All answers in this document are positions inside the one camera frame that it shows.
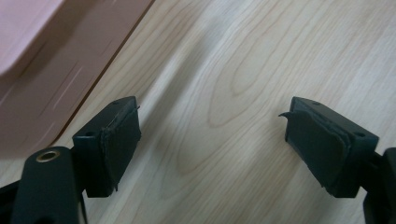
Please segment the wood grain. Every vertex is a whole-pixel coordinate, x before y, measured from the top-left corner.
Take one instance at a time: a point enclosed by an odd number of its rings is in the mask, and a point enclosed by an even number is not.
[[[91,223],[364,223],[284,141],[294,95],[396,146],[393,0],[162,0],[56,145],[109,102],[137,96],[143,138]],[[22,161],[2,161],[2,183]]]

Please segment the light wood tabletop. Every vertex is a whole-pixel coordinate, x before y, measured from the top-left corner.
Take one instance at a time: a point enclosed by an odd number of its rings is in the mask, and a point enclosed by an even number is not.
[[[395,147],[396,1],[158,0],[55,145],[130,95],[143,136],[91,223],[364,223],[365,191],[329,195],[278,115],[312,99]]]

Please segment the pink tray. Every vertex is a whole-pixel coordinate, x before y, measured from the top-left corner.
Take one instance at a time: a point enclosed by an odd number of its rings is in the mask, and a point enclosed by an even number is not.
[[[55,140],[151,2],[0,1],[0,157]]]

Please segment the wood grain pattern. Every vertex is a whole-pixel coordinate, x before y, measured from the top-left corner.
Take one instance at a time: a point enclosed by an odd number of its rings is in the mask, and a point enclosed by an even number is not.
[[[294,95],[396,146],[396,2],[154,3],[56,145],[109,102],[136,95],[143,138],[91,223],[364,223],[284,142]],[[21,171],[2,161],[1,182]]]

